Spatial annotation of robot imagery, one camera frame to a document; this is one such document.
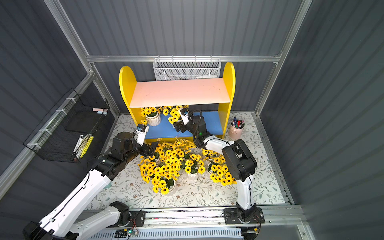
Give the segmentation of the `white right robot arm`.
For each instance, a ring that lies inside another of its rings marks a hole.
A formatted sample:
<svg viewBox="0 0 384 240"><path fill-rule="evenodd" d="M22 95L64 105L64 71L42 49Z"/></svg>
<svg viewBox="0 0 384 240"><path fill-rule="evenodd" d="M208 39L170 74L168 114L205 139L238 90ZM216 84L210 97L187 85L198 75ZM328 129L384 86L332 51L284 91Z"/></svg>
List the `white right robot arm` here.
<svg viewBox="0 0 384 240"><path fill-rule="evenodd" d="M197 148L214 151L224 156L230 174L237 181L238 200L236 202L239 220L249 222L257 212L257 204L253 199L252 178L257 168L257 161L246 143L239 139L225 141L209 133L202 111L199 116L186 108L179 110L182 121L174 123L177 132L189 131Z"/></svg>

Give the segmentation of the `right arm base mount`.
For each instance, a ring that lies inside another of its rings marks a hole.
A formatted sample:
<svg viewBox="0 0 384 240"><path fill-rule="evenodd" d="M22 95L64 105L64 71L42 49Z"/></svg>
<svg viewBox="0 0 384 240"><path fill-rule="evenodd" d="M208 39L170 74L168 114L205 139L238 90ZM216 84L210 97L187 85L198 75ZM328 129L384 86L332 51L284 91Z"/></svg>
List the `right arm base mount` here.
<svg viewBox="0 0 384 240"><path fill-rule="evenodd" d="M242 209L224 209L222 217L227 225L236 224L264 224L265 218L261 208L253 208L246 211Z"/></svg>

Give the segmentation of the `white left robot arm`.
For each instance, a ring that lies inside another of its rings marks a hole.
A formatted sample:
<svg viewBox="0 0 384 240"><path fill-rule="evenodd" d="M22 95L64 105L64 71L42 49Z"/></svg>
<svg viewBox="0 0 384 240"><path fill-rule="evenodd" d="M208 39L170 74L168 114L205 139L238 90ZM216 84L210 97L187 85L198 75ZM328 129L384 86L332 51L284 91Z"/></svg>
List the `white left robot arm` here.
<svg viewBox="0 0 384 240"><path fill-rule="evenodd" d="M152 157L158 142L145 144L145 133L122 132L113 139L113 146L99 157L79 185L39 222L30 222L23 229L26 240L86 240L109 226L126 227L136 219L130 208L119 201L83 221L77 219L93 198L138 155Z"/></svg>

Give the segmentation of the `shelf pot five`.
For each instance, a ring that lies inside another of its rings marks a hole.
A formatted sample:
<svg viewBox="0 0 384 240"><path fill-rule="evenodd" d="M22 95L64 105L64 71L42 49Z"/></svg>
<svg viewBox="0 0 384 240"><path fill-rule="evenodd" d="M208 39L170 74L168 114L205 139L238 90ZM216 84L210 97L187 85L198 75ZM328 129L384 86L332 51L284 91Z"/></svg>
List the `shelf pot five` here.
<svg viewBox="0 0 384 240"><path fill-rule="evenodd" d="M144 163L155 163L158 164L160 162L159 154L155 152L153 156L147 156L143 158Z"/></svg>

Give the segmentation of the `shelf pot two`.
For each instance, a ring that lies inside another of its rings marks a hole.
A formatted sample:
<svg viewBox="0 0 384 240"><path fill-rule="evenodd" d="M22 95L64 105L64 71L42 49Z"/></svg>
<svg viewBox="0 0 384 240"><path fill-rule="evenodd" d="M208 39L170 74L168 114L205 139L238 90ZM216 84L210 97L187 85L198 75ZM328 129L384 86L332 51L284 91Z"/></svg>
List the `shelf pot two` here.
<svg viewBox="0 0 384 240"><path fill-rule="evenodd" d="M155 174L166 180L177 180L180 177L184 152L180 149L160 147L156 150L159 162L155 168Z"/></svg>
<svg viewBox="0 0 384 240"><path fill-rule="evenodd" d="M140 173L143 181L149 183L156 175L160 176L163 173L161 167L161 160L158 164L144 163L143 158L143 156L140 157L141 161L138 166L140 168Z"/></svg>

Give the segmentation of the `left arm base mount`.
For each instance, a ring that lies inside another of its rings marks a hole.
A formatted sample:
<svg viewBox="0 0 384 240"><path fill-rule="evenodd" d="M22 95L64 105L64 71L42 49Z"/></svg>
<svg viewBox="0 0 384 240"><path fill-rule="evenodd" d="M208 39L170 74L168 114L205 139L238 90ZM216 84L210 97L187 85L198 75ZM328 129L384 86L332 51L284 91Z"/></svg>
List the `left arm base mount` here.
<svg viewBox="0 0 384 240"><path fill-rule="evenodd" d="M122 217L119 217L117 223L110 225L109 228L132 228L134 225L136 227L143 227L146 217L146 211L126 211L123 212Z"/></svg>

